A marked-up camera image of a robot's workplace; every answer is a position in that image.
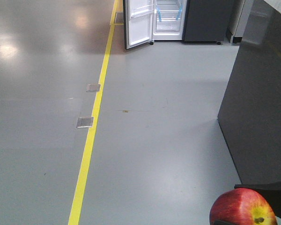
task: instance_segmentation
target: gray floor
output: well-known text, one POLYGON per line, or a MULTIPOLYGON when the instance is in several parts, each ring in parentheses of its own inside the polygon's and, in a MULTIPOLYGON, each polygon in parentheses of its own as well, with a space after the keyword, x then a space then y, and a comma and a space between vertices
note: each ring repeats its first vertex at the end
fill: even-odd
MULTIPOLYGON (((112 4, 0 1, 0 224, 67 223, 112 4)), ((216 121, 238 47, 123 49, 117 26, 80 224, 208 224, 239 183, 216 121)))
POLYGON ((214 200, 239 183, 216 121, 238 47, 123 52, 122 34, 116 27, 81 224, 208 224, 214 200))

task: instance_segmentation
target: yellow floor line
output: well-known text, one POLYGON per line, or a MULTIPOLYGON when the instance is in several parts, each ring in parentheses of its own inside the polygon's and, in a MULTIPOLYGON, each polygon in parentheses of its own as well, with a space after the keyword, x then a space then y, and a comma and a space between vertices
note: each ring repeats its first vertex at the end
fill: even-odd
POLYGON ((80 219, 80 214, 81 214, 81 209, 82 209, 82 202, 83 202, 83 197, 84 197, 84 191, 85 191, 85 186, 86 186, 86 182, 88 179, 89 165, 91 162, 91 154, 93 151, 94 140, 95 140, 95 135, 96 135, 96 130, 97 130, 97 123, 98 123, 98 117, 99 117, 99 113, 100 113, 100 106, 101 106, 101 101, 102 101, 106 72, 107 72, 107 67, 108 67, 108 62, 109 62, 109 56, 111 53, 111 44, 112 44, 112 38, 113 38, 113 33, 114 33, 114 28, 115 28, 115 26, 112 24, 115 19, 115 14, 116 14, 115 11, 117 8, 117 3, 118 3, 118 0, 115 0, 114 5, 113 5, 112 14, 111 14, 111 23, 110 23, 111 26, 110 26, 110 30, 109 30, 107 45, 106 45, 101 73, 100 73, 100 77, 99 77, 99 84, 101 84, 101 88, 100 88, 100 91, 96 93, 96 98, 95 98, 95 102, 94 102, 94 106, 93 106, 93 112, 92 112, 92 117, 94 117, 93 127, 89 128, 87 139, 85 142, 84 152, 83 152, 83 156, 82 156, 80 171, 79 171, 79 175, 78 175, 78 180, 77 180, 77 184, 76 184, 76 190, 75 190, 75 194, 74 194, 74 198, 73 198, 73 203, 72 203, 72 208, 71 208, 68 225, 78 225, 79 224, 79 219, 80 219))

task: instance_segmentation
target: apple stem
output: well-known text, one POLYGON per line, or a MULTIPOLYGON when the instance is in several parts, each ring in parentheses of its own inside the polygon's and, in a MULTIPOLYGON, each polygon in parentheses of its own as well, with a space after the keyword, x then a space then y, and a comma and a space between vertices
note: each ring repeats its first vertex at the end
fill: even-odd
POLYGON ((264 221, 263 217, 259 217, 259 218, 254 218, 254 222, 255 223, 262 223, 264 221))

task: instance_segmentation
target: red apple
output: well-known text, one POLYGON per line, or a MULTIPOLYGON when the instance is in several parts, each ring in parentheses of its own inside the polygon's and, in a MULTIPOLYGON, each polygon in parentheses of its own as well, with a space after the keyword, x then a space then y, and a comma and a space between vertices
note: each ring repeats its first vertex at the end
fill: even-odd
POLYGON ((277 225, 268 202, 258 192, 248 188, 237 188, 218 197, 209 214, 211 225, 215 220, 236 225, 277 225))

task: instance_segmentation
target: white appliance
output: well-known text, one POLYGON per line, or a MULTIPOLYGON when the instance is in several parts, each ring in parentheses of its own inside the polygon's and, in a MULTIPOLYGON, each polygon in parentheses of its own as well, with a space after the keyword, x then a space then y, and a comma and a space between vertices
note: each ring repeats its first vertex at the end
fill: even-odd
POLYGON ((186 0, 123 0, 125 49, 182 40, 186 0))

